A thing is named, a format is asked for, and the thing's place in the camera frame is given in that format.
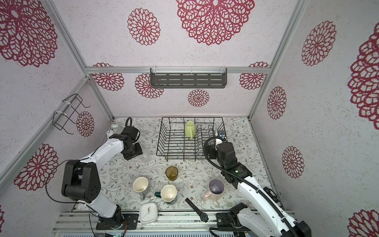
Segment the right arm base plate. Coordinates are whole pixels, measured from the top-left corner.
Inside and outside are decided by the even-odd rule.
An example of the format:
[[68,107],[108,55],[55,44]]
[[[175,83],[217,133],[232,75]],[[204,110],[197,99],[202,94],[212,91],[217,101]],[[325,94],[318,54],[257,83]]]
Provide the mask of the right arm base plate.
[[219,212],[216,214],[218,228],[224,229],[239,229],[241,225],[236,214],[231,212]]

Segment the clear glass cup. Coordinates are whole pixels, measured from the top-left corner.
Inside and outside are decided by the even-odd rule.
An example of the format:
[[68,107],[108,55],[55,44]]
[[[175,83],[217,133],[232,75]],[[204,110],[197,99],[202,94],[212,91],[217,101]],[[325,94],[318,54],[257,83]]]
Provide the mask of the clear glass cup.
[[149,163],[152,159],[152,156],[148,153],[141,155],[140,160],[142,163],[146,164]]

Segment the amber glass cup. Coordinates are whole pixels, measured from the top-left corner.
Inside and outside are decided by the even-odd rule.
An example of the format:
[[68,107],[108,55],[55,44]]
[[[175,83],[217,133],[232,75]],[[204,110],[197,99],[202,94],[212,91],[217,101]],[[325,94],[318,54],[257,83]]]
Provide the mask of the amber glass cup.
[[166,169],[165,171],[165,174],[166,174],[166,177],[170,180],[170,181],[175,181],[178,177],[178,169],[177,167],[175,166],[170,166]]

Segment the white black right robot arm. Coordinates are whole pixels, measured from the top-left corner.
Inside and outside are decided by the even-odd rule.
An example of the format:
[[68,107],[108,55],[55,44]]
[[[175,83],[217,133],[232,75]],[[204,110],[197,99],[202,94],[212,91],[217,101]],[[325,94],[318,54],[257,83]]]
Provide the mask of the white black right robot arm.
[[252,172],[241,164],[233,144],[226,138],[213,136],[203,145],[206,160],[221,171],[225,180],[243,194],[260,215],[248,207],[235,211],[232,218],[240,224],[237,231],[252,231],[259,237],[311,237],[311,228],[305,221],[298,222],[285,212],[258,184]]

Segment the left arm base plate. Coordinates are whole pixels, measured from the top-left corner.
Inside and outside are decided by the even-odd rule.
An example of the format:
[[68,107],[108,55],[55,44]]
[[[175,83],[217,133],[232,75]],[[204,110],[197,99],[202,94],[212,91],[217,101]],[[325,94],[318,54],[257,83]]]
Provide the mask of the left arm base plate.
[[123,213],[113,218],[99,217],[96,230],[135,230],[139,214]]

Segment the light green mug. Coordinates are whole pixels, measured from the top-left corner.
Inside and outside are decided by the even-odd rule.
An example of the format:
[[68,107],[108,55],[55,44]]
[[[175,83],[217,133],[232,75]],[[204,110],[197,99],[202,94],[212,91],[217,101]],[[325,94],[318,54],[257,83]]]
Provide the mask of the light green mug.
[[196,134],[195,123],[191,120],[187,121],[185,124],[185,136],[190,139],[193,139],[195,138],[195,134]]

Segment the grey cream mug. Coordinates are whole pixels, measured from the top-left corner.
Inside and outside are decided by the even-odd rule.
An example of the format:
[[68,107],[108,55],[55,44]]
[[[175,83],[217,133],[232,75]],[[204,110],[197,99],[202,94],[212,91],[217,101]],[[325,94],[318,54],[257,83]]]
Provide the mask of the grey cream mug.
[[133,182],[133,190],[139,194],[140,200],[144,200],[149,191],[149,181],[146,177],[138,177]]

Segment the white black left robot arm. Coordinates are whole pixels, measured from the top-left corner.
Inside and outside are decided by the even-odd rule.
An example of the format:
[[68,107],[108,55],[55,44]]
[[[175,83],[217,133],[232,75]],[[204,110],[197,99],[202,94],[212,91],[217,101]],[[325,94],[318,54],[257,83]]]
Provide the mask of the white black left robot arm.
[[113,134],[94,152],[80,160],[65,160],[62,189],[63,196],[73,204],[86,204],[97,213],[99,221],[110,229],[120,229],[124,224],[121,207],[109,200],[101,191],[98,171],[114,156],[122,154],[129,161],[143,154],[138,139],[140,131],[132,125],[128,117],[120,134]]

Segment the black wire dish rack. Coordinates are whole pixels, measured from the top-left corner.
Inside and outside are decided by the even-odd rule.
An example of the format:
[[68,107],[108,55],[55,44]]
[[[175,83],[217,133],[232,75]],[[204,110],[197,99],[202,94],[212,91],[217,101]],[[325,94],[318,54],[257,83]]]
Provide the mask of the black wire dish rack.
[[204,143],[219,135],[227,138],[222,117],[163,117],[156,155],[167,161],[204,160]]

